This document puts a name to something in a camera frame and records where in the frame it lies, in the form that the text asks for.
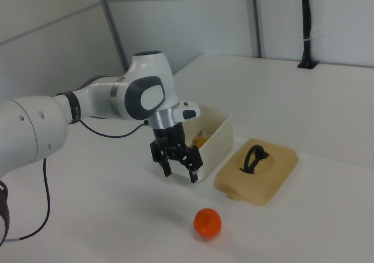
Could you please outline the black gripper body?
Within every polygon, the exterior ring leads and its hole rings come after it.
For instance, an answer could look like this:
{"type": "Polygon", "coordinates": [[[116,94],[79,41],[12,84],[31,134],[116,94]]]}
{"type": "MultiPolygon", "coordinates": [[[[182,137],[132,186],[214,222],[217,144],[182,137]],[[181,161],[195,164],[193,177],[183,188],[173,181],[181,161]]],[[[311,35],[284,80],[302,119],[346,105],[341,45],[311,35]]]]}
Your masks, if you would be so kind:
{"type": "Polygon", "coordinates": [[[181,161],[185,158],[185,132],[182,123],[166,129],[153,129],[155,140],[152,142],[152,157],[161,161],[162,155],[169,159],[181,161]]]}

